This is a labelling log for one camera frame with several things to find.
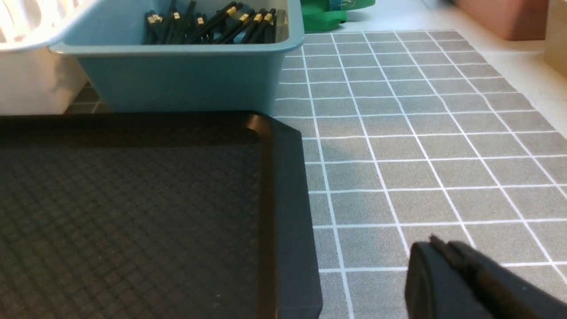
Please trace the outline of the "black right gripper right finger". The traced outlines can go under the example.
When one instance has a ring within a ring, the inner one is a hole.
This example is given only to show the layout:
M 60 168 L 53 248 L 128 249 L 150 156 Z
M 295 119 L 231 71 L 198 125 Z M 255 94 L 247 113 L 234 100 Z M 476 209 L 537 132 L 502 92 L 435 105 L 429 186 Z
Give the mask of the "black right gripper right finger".
M 564 319 L 566 303 L 460 241 L 450 241 L 452 267 L 495 319 Z

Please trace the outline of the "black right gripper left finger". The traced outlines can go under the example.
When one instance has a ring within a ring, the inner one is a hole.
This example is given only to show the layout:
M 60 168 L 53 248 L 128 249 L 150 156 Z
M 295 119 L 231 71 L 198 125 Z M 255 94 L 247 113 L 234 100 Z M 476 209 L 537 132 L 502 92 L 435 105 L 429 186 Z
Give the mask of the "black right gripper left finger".
M 412 244 L 404 289 L 410 319 L 492 319 L 459 272 L 464 262 L 439 238 Z

